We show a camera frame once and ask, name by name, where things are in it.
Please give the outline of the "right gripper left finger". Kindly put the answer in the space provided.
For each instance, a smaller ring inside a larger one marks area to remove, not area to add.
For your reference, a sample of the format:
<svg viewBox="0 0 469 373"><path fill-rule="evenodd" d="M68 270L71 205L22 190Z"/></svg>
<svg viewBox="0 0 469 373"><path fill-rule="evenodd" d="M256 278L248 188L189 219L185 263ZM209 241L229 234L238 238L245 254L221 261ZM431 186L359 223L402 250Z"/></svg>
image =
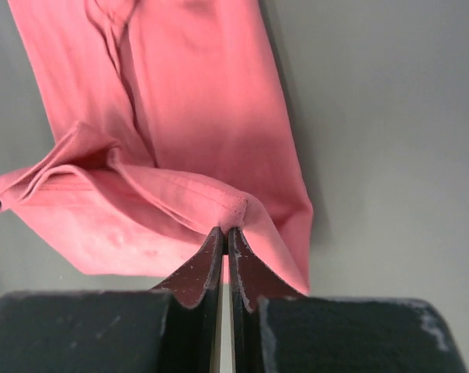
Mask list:
<svg viewBox="0 0 469 373"><path fill-rule="evenodd" d="M146 291L0 297L0 372L216 372L224 235Z"/></svg>

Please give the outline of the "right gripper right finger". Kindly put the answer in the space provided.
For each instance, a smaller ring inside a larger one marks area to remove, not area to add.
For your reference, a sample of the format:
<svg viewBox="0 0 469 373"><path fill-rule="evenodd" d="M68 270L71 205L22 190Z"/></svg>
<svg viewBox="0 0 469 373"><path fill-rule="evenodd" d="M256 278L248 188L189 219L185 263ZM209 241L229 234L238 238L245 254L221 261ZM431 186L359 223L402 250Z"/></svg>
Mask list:
<svg viewBox="0 0 469 373"><path fill-rule="evenodd" d="M228 233L236 372L464 372L444 318L420 299L312 298Z"/></svg>

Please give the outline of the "salmon pink t shirt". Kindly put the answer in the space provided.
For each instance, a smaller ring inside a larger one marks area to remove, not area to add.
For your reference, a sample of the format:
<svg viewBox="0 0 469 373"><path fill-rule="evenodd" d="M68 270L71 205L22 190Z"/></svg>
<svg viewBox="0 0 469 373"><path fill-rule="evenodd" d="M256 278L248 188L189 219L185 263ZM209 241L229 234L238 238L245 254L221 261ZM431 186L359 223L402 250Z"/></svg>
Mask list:
<svg viewBox="0 0 469 373"><path fill-rule="evenodd" d="M166 276L212 228L309 288L313 209L256 1L11 1L54 136L0 176L84 274Z"/></svg>

